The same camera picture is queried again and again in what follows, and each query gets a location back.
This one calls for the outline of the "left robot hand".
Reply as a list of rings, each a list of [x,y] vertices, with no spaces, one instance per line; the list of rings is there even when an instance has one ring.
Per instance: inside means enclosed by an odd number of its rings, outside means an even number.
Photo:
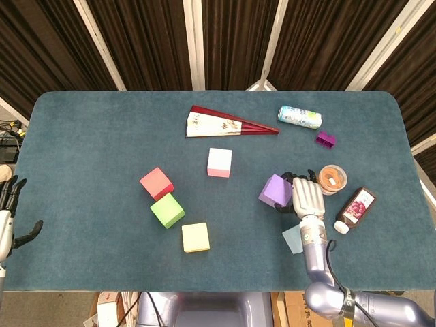
[[[14,219],[18,206],[19,196],[27,180],[20,181],[14,175],[1,182],[1,262],[4,262],[17,249],[34,240],[43,227],[44,221],[39,220],[33,229],[24,236],[16,238],[14,235]]]

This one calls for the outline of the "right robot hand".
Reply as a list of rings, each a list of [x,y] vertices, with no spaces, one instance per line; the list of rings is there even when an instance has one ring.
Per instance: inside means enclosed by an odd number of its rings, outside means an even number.
[[[285,206],[276,203],[274,208],[280,213],[294,213],[300,220],[310,215],[322,221],[325,215],[324,196],[317,182],[316,173],[311,169],[308,169],[307,173],[308,176],[292,172],[285,172],[281,175],[283,180],[291,183],[292,203]]]

